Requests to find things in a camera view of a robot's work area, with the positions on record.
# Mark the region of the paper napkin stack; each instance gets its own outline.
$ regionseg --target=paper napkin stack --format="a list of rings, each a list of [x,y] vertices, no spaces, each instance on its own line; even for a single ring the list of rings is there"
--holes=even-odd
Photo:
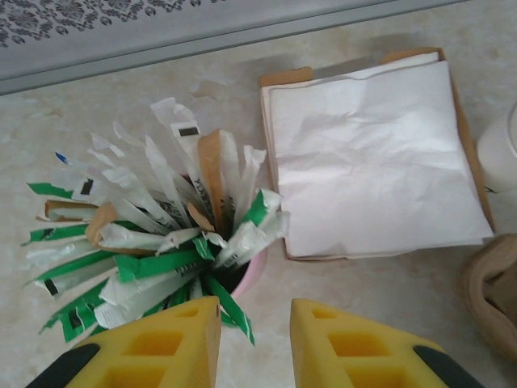
[[[493,235],[438,53],[262,88],[288,255],[351,259]]]

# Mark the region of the cardboard box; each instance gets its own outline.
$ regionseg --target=cardboard box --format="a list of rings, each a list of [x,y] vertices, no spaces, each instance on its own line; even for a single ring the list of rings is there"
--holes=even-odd
[[[404,50],[404,51],[396,51],[387,54],[382,60],[380,61],[381,64],[389,63],[392,61],[398,61],[403,58],[407,57],[413,57],[415,55],[419,54],[426,54],[426,53],[438,53],[439,59],[441,61],[446,61],[445,54],[443,53],[443,50],[441,48],[433,48],[433,47],[422,47],[422,48],[412,48],[410,50]],[[304,82],[304,81],[310,81],[313,79],[313,70],[310,67],[304,67],[298,70],[288,70],[281,73],[275,73],[275,74],[268,74],[262,76],[258,84],[260,87],[265,86],[273,86],[273,85],[288,85],[290,83],[297,83],[297,82]],[[458,95],[458,92],[456,90],[456,87],[454,86],[453,80],[451,80],[451,86],[452,86],[452,96],[454,98],[454,104],[456,108],[456,119],[458,122],[457,128],[458,128],[458,136],[460,137],[461,144],[463,146],[465,155],[467,156],[467,160],[470,165],[470,170],[472,172],[474,183],[476,184],[477,194],[479,196],[479,201],[481,202],[481,207],[483,209],[483,213],[485,214],[485,217],[487,221],[489,222],[490,226],[492,227],[492,230],[495,230],[494,227],[494,219],[492,217],[492,212],[490,210],[488,197],[485,192],[485,178],[483,177],[483,171],[481,169],[481,164],[479,163],[479,158],[477,157],[477,151],[476,146],[474,144],[474,140],[472,138],[472,135],[470,133],[469,123],[467,123],[467,118],[463,112],[463,108],[461,107],[460,98]],[[266,123],[264,123],[264,132],[266,135],[266,141],[267,141],[267,148],[268,152],[268,168],[269,168],[269,176],[271,180],[272,187],[278,191],[278,180],[275,178],[278,176],[277,171],[273,171],[273,168],[275,166],[275,163],[273,163],[273,158],[275,157],[274,152],[274,142],[273,139],[270,139],[269,133],[266,130]],[[318,257],[304,257],[303,259],[292,257],[287,253],[287,248],[285,246],[284,242],[284,251],[288,259],[297,260],[297,261],[328,261],[328,259],[325,258],[318,258]]]

